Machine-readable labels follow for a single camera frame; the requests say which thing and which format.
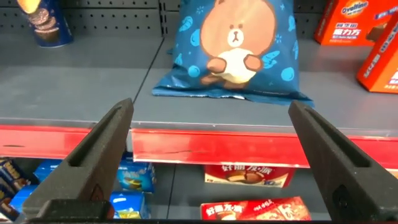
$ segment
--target pegboard wall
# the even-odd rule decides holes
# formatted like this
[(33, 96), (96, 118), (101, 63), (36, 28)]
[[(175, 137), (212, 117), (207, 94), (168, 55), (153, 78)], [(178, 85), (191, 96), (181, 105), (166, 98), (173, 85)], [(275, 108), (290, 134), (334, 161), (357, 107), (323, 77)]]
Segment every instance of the pegboard wall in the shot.
[[(62, 0), (62, 7), (74, 34), (160, 37), (175, 35), (180, 1)], [(294, 0), (298, 37), (313, 37), (325, 5), (326, 0)], [(0, 0), (0, 33), (27, 32), (29, 26), (17, 1)]]

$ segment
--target red shelf edge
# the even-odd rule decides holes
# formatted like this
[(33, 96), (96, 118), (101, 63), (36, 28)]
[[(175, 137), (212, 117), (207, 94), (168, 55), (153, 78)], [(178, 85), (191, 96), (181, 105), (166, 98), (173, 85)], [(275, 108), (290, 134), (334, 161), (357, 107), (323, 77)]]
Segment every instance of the red shelf edge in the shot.
[[(63, 159), (89, 132), (90, 128), (0, 125), (0, 156)], [(398, 170), (398, 138), (349, 138), (386, 169)], [(137, 161), (308, 168), (295, 134), (132, 129), (132, 146)]]

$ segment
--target red snack box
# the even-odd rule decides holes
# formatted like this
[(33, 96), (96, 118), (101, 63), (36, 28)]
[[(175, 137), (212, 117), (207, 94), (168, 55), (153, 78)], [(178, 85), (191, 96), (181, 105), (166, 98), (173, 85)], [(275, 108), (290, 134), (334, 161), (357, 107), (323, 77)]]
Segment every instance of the red snack box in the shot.
[(300, 197), (204, 203), (200, 210), (203, 220), (311, 220)]
[(322, 45), (374, 45), (397, 1), (329, 0), (315, 32)]
[(398, 13), (395, 13), (356, 78), (369, 91), (398, 93)]
[(286, 187), (294, 170), (289, 167), (205, 165), (205, 182)]

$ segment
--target brown bear cartoon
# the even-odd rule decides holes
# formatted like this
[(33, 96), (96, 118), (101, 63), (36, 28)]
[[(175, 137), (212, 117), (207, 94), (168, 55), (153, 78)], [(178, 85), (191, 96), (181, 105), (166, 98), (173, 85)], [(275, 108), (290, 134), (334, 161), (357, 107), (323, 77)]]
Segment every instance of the brown bear cartoon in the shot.
[(268, 0), (216, 0), (200, 31), (211, 72), (202, 84), (243, 88), (263, 68), (260, 56), (275, 39), (277, 20)]

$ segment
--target supermarket shelf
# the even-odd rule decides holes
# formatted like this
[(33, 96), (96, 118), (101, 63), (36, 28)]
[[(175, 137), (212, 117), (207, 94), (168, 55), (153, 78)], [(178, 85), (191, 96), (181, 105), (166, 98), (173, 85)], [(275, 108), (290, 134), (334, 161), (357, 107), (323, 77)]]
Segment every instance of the supermarket shelf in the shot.
[(41, 49), (30, 37), (2, 34), (0, 118), (90, 127), (116, 102), (136, 97), (161, 42), (78, 36), (73, 44)]
[[(16, 159), (17, 164), (24, 171), (24, 173), (28, 175), (28, 177), (34, 176), (33, 171), (36, 170), (41, 161), (41, 159), (31, 158)], [(155, 193), (145, 194), (146, 203), (150, 208), (152, 218), (166, 219), (169, 212), (169, 203), (173, 186), (175, 165), (154, 164), (154, 167), (157, 179), (157, 183), (155, 185)], [(115, 180), (114, 190), (121, 190), (121, 187), (117, 180)], [(18, 218), (18, 222), (16, 223), (20, 223), (23, 220), (24, 216), (21, 215), (21, 217)]]
[[(30, 38), (0, 35), (0, 156), (65, 157), (115, 102), (134, 99), (145, 80), (134, 104), (136, 160), (308, 167), (286, 106), (152, 96), (172, 64), (165, 52), (173, 40), (161, 43), (78, 36), (74, 44), (40, 49)], [(301, 89), (317, 111), (397, 170), (398, 98), (368, 93), (354, 79), (369, 48), (299, 43)]]
[[(320, 47), (312, 40), (299, 45), (301, 90), (316, 110), (385, 168), (398, 169), (398, 98), (368, 93), (354, 77), (370, 48)], [(308, 167), (287, 106), (152, 96), (170, 70), (165, 52), (173, 46), (172, 39), (164, 41), (135, 103), (136, 160)]]
[(135, 99), (161, 43), (76, 36), (41, 49), (1, 34), (0, 156), (64, 158), (116, 102)]
[(286, 189), (204, 183), (203, 166), (177, 165), (169, 219), (200, 219), (200, 205), (210, 202), (301, 196), (313, 220), (330, 220), (309, 170), (299, 169)]

